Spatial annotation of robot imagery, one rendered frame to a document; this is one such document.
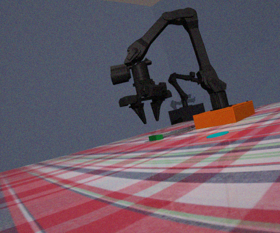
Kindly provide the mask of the green rectangular post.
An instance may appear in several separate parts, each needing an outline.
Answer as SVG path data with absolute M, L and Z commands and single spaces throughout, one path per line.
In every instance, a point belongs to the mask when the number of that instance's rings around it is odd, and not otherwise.
M 149 136 L 149 141 L 159 141 L 159 140 L 162 140 L 163 139 L 163 135 L 152 135 L 152 136 Z

